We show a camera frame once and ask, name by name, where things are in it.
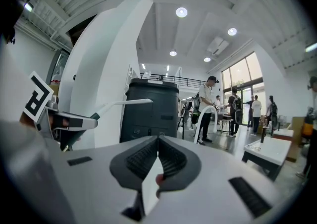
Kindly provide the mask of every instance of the glass door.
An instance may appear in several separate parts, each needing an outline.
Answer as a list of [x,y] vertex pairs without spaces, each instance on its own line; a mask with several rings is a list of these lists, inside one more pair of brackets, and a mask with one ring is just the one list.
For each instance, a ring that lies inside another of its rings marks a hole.
[[[245,88],[241,90],[242,92],[242,102],[246,103],[251,100],[252,96],[252,91],[251,87]],[[249,119],[249,110],[250,110],[250,105],[244,104],[243,105],[243,119],[242,119],[242,124],[247,125],[248,124],[248,119]]]

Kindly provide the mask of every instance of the black cap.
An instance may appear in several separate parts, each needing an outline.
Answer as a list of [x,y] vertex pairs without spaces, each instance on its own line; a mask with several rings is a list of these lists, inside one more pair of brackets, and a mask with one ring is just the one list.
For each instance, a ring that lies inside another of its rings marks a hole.
[[214,82],[216,82],[217,78],[215,76],[210,76],[207,81],[209,81],[209,80],[213,80]]
[[311,79],[309,80],[308,89],[311,89],[316,82],[317,82],[317,77],[312,76]]

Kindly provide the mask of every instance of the doorway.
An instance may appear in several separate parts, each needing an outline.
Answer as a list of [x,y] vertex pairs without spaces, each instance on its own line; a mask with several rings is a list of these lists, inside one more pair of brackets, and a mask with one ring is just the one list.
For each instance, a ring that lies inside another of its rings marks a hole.
[[[241,101],[243,103],[246,103],[246,102],[251,100],[252,89],[251,89],[251,87],[238,89],[237,95],[241,98]],[[251,107],[248,104],[244,104],[243,105],[243,118],[242,118],[242,124],[243,125],[247,125],[248,124],[250,108]]]

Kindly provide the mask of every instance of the person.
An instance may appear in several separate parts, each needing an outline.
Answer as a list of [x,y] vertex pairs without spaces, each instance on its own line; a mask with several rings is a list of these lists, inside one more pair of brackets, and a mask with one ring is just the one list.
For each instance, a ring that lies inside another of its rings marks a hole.
[[312,173],[312,167],[315,160],[316,153],[316,140],[317,140],[317,77],[313,76],[310,78],[309,89],[313,92],[313,107],[308,108],[308,116],[314,121],[313,123],[313,132],[310,138],[310,146],[307,153],[306,165],[303,172],[297,172],[296,175],[300,178],[304,178],[307,175],[307,178],[310,177]]
[[251,96],[251,100],[246,102],[246,103],[243,103],[243,104],[248,104],[250,106],[249,108],[249,119],[248,119],[248,129],[247,131],[249,130],[249,128],[253,126],[253,117],[252,117],[252,103],[254,102],[254,96]]
[[216,96],[216,101],[215,101],[215,103],[216,103],[216,105],[217,105],[218,107],[220,107],[220,105],[221,105],[221,103],[220,103],[220,95],[217,95],[217,96]]
[[238,132],[238,129],[239,129],[239,124],[237,123],[236,121],[236,116],[235,116],[235,113],[236,113],[236,109],[235,109],[235,101],[237,101],[238,99],[240,99],[240,97],[237,96],[237,88],[233,87],[232,88],[232,96],[229,97],[229,100],[228,100],[228,107],[230,107],[230,116],[231,116],[231,119],[233,121],[231,121],[230,123],[230,134],[229,134],[229,137],[233,138],[236,136],[237,132]]
[[217,96],[216,96],[215,104],[220,108],[220,106],[221,106],[221,103],[220,103],[220,95],[217,95]]
[[[202,112],[203,109],[207,106],[212,106],[211,101],[211,87],[216,83],[217,79],[215,76],[210,76],[207,82],[200,86],[199,88],[199,111]],[[202,122],[200,124],[199,132],[198,132],[198,144],[205,145],[203,141],[212,142],[212,140],[207,138],[208,126],[211,119],[211,110],[207,110],[203,115]],[[203,128],[203,139],[199,138],[199,134],[201,129]]]
[[258,100],[257,95],[255,95],[255,101],[253,101],[251,109],[252,109],[252,117],[253,117],[253,133],[252,133],[252,135],[256,135],[258,132],[258,127],[259,127],[259,122],[260,122],[260,117],[261,117],[261,109],[262,109],[262,104]]
[[266,119],[267,119],[267,125],[271,121],[271,115],[272,115],[272,104],[274,103],[273,95],[269,96],[268,103],[267,103],[267,109],[266,109]]
[[192,99],[186,104],[184,112],[184,123],[187,123],[189,117],[189,111],[193,107]]

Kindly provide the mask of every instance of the bin lid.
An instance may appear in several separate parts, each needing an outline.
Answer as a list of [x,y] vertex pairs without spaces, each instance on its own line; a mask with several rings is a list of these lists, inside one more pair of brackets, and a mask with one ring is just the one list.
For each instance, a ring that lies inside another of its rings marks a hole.
[[156,88],[165,88],[171,91],[179,93],[177,84],[171,82],[164,82],[159,80],[148,80],[148,79],[132,79],[129,87],[156,87]]

